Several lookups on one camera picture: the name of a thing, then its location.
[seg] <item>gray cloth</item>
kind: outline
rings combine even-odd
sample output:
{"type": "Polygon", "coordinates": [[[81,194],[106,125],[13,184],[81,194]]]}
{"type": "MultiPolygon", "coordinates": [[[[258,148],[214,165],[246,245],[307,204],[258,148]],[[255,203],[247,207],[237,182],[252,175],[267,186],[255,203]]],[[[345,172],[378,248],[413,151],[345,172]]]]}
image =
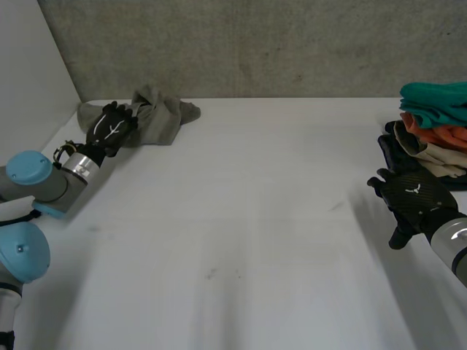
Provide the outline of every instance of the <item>gray cloth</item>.
{"type": "MultiPolygon", "coordinates": [[[[170,145],[181,125],[201,116],[201,110],[194,104],[181,102],[179,98],[167,96],[149,85],[134,92],[129,106],[133,109],[133,116],[138,117],[138,130],[130,135],[124,147],[170,145]]],[[[81,130],[86,133],[101,113],[101,106],[81,104],[77,112],[81,130]]]]}

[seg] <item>white tabletop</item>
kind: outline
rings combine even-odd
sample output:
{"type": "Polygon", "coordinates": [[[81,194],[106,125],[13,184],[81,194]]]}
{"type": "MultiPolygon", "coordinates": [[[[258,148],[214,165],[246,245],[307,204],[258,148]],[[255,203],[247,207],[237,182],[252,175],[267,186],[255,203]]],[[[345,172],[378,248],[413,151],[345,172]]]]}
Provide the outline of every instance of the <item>white tabletop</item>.
{"type": "MultiPolygon", "coordinates": [[[[173,145],[121,150],[75,215],[37,220],[52,265],[16,349],[467,348],[467,290],[423,237],[389,249],[366,186],[397,98],[192,102],[173,145]]],[[[84,138],[74,116],[45,154],[84,138]]]]}

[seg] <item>stack of folded clothes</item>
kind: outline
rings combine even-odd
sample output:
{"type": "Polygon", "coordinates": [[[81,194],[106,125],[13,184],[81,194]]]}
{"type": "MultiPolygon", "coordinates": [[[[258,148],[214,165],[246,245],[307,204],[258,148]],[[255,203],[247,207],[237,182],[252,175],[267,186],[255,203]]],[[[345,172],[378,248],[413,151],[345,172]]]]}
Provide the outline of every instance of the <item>stack of folded clothes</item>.
{"type": "Polygon", "coordinates": [[[424,167],[451,191],[467,190],[467,82],[413,82],[401,90],[402,120],[379,145],[394,171],[424,167]]]}

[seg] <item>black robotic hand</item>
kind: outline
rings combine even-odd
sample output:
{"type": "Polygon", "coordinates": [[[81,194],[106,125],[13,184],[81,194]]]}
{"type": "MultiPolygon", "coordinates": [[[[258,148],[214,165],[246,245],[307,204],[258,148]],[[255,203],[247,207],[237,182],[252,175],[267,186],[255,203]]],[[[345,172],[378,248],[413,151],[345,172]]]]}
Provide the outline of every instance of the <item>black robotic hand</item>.
{"type": "Polygon", "coordinates": [[[376,177],[368,186],[383,198],[394,213],[398,226],[389,241],[392,249],[404,248],[413,235],[426,234],[428,240],[444,223],[456,217],[458,204],[449,190],[428,170],[421,168],[405,174],[379,169],[385,182],[376,177]]]}
{"type": "Polygon", "coordinates": [[[131,132],[138,128],[138,118],[131,114],[131,109],[122,104],[118,106],[116,101],[107,104],[86,133],[86,143],[104,149],[107,157],[114,157],[131,132]]]}

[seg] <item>white wall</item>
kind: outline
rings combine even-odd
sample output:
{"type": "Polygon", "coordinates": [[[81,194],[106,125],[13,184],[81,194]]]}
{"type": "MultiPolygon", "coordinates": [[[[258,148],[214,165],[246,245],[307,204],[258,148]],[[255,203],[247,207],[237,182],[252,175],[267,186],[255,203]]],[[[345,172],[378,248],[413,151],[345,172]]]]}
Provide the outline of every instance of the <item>white wall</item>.
{"type": "Polygon", "coordinates": [[[79,98],[35,0],[0,0],[0,164],[41,150],[79,98]]]}

